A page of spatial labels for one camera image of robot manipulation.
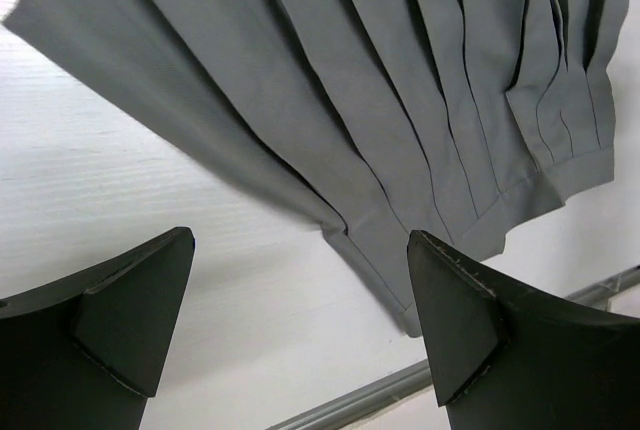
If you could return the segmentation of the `grey pleated skirt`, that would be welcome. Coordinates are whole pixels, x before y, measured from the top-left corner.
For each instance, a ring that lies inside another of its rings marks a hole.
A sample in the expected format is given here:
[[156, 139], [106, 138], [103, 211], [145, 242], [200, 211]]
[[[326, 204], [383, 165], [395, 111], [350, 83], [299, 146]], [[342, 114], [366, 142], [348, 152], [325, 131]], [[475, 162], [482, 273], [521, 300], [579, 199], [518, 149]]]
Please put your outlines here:
[[614, 177], [629, 0], [18, 0], [5, 27], [316, 222], [410, 336], [425, 230], [477, 260]]

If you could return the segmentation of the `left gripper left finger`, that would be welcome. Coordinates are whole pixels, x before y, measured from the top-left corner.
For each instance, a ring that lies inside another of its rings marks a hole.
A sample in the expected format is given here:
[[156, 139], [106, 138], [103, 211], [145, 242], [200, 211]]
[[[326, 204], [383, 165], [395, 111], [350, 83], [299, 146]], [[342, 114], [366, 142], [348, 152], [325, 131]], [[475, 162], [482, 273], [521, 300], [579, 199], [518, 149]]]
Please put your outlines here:
[[4, 429], [137, 429], [195, 253], [187, 227], [1, 301]]

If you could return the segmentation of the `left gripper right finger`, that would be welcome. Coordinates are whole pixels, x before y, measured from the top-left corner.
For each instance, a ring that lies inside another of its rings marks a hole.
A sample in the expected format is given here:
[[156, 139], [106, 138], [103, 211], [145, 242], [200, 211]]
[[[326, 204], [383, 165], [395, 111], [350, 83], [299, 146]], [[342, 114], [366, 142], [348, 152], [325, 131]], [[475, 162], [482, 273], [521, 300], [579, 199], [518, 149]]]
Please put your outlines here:
[[639, 425], [639, 322], [538, 290], [460, 253], [425, 231], [408, 243], [422, 335], [427, 316], [465, 309], [453, 285], [494, 301], [505, 339], [456, 395], [433, 384], [454, 429], [635, 429]]

